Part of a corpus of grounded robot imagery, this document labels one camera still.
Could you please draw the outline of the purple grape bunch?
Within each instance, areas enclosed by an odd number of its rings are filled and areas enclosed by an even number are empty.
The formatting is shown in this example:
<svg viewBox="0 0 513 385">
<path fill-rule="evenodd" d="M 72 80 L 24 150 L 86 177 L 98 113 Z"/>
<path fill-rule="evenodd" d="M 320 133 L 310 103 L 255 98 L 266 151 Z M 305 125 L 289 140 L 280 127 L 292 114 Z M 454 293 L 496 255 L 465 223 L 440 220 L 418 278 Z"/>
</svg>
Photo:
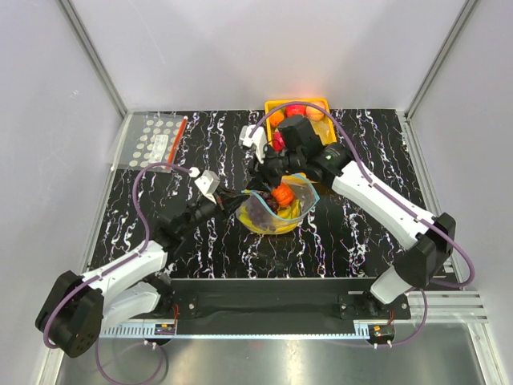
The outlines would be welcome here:
<svg viewBox="0 0 513 385">
<path fill-rule="evenodd" d="M 252 192 L 245 206 L 250 229 L 257 233 L 274 232 L 279 204 L 270 192 Z"/>
</svg>

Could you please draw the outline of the clear bag teal zipper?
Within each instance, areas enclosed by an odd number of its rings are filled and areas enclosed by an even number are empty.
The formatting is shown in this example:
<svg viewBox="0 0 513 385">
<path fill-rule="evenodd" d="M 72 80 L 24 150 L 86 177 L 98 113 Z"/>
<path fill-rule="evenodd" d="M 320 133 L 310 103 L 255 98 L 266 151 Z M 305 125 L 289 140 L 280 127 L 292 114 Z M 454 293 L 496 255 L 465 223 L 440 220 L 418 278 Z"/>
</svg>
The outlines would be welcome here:
<svg viewBox="0 0 513 385">
<path fill-rule="evenodd" d="M 313 184 L 301 174 L 283 177 L 272 192 L 250 189 L 246 195 L 236 218 L 249 231 L 264 235 L 294 230 L 319 201 Z"/>
</svg>

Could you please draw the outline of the yellow banana bunch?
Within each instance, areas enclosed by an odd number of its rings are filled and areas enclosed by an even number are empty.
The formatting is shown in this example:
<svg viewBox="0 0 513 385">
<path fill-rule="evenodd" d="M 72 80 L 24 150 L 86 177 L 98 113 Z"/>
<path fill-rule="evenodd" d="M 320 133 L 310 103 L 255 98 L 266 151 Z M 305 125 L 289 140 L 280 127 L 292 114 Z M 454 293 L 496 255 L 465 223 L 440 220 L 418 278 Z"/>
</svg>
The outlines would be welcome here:
<svg viewBox="0 0 513 385">
<path fill-rule="evenodd" d="M 257 233 L 250 229 L 248 218 L 246 215 L 245 203 L 242 207 L 240 207 L 236 213 L 236 217 L 238 221 L 246 227 L 250 232 Z M 279 208 L 276 215 L 274 215 L 275 220 L 274 224 L 276 226 L 276 230 L 274 232 L 268 233 L 259 233 L 264 235 L 280 235 L 284 233 L 288 233 L 294 230 L 302 220 L 301 217 L 301 205 L 299 200 L 295 200 L 288 207 Z"/>
</svg>

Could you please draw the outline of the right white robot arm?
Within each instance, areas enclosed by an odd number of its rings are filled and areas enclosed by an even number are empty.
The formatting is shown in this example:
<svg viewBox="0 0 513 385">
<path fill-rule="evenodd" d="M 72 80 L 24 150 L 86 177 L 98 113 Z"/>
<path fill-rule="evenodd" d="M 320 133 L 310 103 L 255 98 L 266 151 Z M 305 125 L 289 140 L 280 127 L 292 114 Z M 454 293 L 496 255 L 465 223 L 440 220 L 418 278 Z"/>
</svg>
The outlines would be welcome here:
<svg viewBox="0 0 513 385">
<path fill-rule="evenodd" d="M 398 296 L 427 287 L 454 249 L 454 218 L 446 213 L 436 217 L 402 197 L 357 161 L 344 144 L 323 144 L 305 117 L 286 119 L 279 131 L 285 147 L 275 152 L 262 127 L 243 127 L 240 144 L 254 149 L 256 176 L 276 187 L 283 176 L 303 173 L 364 209 L 405 250 L 371 285 L 363 300 L 366 313 L 381 318 Z"/>
</svg>

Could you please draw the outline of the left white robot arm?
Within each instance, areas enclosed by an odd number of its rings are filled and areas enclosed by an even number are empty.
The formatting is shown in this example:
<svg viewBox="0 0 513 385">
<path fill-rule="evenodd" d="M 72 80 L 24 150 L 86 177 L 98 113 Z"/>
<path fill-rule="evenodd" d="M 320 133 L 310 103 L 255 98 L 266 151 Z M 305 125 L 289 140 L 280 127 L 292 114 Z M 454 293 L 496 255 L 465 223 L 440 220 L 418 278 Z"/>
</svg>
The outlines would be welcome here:
<svg viewBox="0 0 513 385">
<path fill-rule="evenodd" d="M 135 315 L 167 316 L 173 298 L 150 276 L 172 262 L 190 233 L 212 218 L 230 217 L 247 199 L 218 189 L 172 216 L 161 212 L 142 243 L 122 257 L 83 274 L 60 274 L 35 319 L 45 346 L 76 358 L 103 331 Z"/>
</svg>

